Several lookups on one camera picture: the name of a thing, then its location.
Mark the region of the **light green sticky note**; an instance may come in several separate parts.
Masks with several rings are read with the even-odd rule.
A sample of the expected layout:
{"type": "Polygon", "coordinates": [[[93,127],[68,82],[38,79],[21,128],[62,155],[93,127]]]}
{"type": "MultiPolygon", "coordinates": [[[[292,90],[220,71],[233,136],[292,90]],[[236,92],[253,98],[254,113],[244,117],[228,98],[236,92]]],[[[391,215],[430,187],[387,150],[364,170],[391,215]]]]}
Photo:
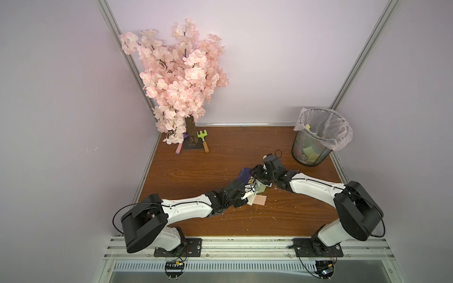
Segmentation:
{"type": "Polygon", "coordinates": [[[265,192],[266,188],[267,188],[266,185],[263,185],[263,184],[258,185],[257,186],[257,194],[265,192]]]}

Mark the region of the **dark blue paperback book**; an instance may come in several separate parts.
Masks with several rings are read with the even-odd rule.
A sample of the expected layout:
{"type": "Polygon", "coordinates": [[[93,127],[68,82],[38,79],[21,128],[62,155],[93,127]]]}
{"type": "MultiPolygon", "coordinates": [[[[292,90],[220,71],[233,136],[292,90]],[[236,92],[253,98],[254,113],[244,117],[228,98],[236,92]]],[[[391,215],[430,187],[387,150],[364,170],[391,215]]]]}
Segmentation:
{"type": "Polygon", "coordinates": [[[239,177],[235,184],[237,186],[252,186],[256,184],[256,180],[251,174],[252,168],[243,167],[239,173],[239,177]]]}

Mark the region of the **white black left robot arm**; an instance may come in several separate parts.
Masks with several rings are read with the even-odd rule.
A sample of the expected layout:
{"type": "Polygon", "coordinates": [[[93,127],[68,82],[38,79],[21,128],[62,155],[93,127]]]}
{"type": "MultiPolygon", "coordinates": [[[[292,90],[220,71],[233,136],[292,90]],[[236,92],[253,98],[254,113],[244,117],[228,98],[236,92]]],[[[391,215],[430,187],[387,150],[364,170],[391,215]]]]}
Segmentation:
{"type": "Polygon", "coordinates": [[[231,206],[246,205],[256,196],[256,182],[238,179],[219,191],[210,191],[194,198],[169,200],[155,193],[143,201],[127,205],[121,217],[126,251],[137,253],[149,246],[176,254],[187,245],[182,230],[170,225],[195,218],[209,218],[223,214],[231,206]]]}

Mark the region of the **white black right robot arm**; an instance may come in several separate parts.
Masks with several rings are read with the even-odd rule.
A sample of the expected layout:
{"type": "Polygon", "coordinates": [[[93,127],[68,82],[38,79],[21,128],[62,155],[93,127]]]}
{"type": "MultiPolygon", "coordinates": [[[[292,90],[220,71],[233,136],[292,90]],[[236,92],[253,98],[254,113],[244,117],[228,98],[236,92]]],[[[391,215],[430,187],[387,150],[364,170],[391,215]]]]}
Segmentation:
{"type": "Polygon", "coordinates": [[[349,238],[366,241],[374,230],[384,224],[384,213],[364,187],[354,181],[332,183],[310,177],[302,172],[287,170],[274,154],[263,158],[263,164],[251,170],[251,176],[279,189],[320,200],[337,211],[338,219],[322,226],[312,241],[315,246],[332,247],[349,238]]]}

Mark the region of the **pink sticky note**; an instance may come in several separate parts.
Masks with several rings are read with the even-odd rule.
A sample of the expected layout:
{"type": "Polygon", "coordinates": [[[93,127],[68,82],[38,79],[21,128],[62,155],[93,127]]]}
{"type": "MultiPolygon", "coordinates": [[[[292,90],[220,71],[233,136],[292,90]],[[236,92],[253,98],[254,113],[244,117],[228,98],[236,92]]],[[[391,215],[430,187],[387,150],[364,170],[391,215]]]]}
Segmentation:
{"type": "Polygon", "coordinates": [[[264,206],[265,203],[266,203],[266,200],[267,200],[267,196],[265,196],[265,195],[256,195],[254,197],[254,200],[253,200],[252,204],[253,205],[264,206]]]}

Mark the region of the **black mesh waste bin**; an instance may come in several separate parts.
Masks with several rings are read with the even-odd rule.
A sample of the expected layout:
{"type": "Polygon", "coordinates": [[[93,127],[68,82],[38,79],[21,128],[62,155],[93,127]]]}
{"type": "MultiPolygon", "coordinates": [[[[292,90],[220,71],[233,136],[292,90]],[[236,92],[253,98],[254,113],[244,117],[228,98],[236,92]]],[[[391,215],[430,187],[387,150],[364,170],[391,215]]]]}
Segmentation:
{"type": "Polygon", "coordinates": [[[294,128],[296,136],[291,150],[293,158],[299,164],[318,166],[331,153],[331,150],[321,143],[329,138],[328,134],[324,134],[324,130],[330,117],[331,113],[323,108],[301,110],[294,128]]]}

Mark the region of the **clear plastic bin liner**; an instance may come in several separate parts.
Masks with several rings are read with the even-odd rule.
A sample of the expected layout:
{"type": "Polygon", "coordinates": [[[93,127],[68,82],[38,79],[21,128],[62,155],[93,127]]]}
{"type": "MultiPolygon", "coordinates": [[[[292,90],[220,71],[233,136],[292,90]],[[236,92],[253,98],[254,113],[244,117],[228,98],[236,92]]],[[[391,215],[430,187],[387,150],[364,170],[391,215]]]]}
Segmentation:
{"type": "Polygon", "coordinates": [[[325,108],[302,108],[294,131],[306,132],[332,151],[342,150],[353,139],[349,122],[338,112],[325,108]]]}

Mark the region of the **left small circuit board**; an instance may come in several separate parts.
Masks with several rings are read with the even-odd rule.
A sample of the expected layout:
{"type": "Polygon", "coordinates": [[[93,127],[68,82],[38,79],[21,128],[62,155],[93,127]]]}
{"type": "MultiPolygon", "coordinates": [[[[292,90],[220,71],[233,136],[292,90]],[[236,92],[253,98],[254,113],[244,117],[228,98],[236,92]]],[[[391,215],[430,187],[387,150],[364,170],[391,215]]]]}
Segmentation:
{"type": "Polygon", "coordinates": [[[185,263],[183,261],[166,261],[164,271],[168,280],[178,280],[185,271],[185,263]]]}

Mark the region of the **small circuit board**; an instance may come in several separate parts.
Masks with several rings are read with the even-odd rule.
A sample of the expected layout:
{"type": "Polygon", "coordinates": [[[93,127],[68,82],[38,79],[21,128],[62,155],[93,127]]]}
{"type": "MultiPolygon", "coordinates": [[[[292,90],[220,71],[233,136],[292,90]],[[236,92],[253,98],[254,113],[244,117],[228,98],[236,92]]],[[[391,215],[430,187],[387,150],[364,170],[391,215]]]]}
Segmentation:
{"type": "Polygon", "coordinates": [[[164,271],[168,280],[178,280],[185,271],[185,263],[183,261],[166,261],[164,271]]]}
{"type": "Polygon", "coordinates": [[[315,267],[315,274],[321,279],[331,279],[335,273],[333,261],[316,261],[315,267]]]}

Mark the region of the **right small circuit board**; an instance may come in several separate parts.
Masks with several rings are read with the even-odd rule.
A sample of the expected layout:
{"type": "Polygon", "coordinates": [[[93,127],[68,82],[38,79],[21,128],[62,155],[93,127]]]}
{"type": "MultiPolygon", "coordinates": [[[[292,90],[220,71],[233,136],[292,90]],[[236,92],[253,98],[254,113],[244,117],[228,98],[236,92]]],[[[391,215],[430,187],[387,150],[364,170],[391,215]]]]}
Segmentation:
{"type": "Polygon", "coordinates": [[[335,273],[333,261],[316,261],[315,267],[315,274],[321,279],[331,279],[335,273]]]}

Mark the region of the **pink artificial cherry blossom tree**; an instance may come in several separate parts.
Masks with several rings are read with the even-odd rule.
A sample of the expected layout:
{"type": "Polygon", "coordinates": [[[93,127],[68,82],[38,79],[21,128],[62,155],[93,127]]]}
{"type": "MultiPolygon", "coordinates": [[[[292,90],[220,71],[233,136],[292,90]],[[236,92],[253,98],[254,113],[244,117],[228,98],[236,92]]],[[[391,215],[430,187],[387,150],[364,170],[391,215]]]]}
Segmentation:
{"type": "Polygon", "coordinates": [[[153,114],[156,127],[165,133],[164,142],[184,141],[187,118],[199,120],[205,114],[204,104],[214,91],[229,84],[219,64],[225,52],[221,38],[209,34],[199,39],[199,31],[188,18],[184,25],[174,23],[172,37],[176,44],[166,46],[157,39],[157,30],[146,29],[139,35],[119,35],[122,50],[137,54],[144,70],[139,74],[146,96],[157,105],[153,114]]]}

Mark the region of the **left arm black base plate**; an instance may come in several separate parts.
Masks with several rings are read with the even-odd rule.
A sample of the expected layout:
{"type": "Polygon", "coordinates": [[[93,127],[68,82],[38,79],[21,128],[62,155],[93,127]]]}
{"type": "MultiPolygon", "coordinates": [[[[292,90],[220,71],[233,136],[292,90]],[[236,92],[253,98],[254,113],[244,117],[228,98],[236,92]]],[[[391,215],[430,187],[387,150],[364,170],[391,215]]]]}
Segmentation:
{"type": "Polygon", "coordinates": [[[191,258],[200,257],[202,248],[202,238],[188,238],[181,242],[174,250],[167,251],[163,248],[155,248],[154,257],[166,258],[191,258]]]}

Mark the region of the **dark metal tree base plate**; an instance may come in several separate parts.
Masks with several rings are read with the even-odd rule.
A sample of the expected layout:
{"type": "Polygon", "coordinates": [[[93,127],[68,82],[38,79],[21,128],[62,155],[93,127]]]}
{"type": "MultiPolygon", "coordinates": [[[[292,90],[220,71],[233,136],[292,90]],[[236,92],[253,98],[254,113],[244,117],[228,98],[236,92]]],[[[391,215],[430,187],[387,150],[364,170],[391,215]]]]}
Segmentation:
{"type": "Polygon", "coordinates": [[[184,140],[182,148],[184,150],[198,150],[204,149],[204,145],[202,139],[198,138],[196,143],[192,143],[191,138],[188,137],[184,140]]]}

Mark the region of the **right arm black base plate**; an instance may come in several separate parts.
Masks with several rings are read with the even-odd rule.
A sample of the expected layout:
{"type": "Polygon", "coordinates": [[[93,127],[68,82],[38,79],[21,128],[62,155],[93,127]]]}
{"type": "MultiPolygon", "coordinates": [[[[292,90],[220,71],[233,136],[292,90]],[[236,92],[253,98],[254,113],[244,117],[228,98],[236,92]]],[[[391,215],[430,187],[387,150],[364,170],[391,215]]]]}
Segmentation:
{"type": "Polygon", "coordinates": [[[294,250],[298,257],[341,258],[344,256],[340,244],[325,246],[311,238],[294,238],[288,249],[294,250]]]}

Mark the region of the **aluminium mounting rail frame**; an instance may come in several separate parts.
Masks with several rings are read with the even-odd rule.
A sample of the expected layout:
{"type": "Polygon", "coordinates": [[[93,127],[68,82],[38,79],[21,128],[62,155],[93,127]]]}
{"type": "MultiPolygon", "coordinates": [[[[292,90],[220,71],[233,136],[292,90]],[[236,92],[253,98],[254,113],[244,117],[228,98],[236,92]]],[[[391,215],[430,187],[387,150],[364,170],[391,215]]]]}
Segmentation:
{"type": "MultiPolygon", "coordinates": [[[[120,208],[116,216],[121,217],[129,210],[127,205],[120,208]]],[[[110,283],[121,272],[162,272],[166,261],[183,261],[184,274],[206,272],[219,273],[254,272],[256,274],[276,273],[280,276],[299,276],[320,283],[340,281],[341,265],[352,265],[344,273],[349,281],[403,283],[405,277],[383,236],[369,237],[366,241],[349,238],[340,243],[344,256],[341,258],[298,257],[288,249],[294,238],[312,237],[200,237],[201,256],[191,258],[154,257],[155,247],[149,246],[137,253],[126,251],[124,236],[110,240],[101,267],[95,277],[98,283],[110,283]],[[333,261],[335,273],[331,279],[321,279],[315,274],[316,261],[333,261]]]]}

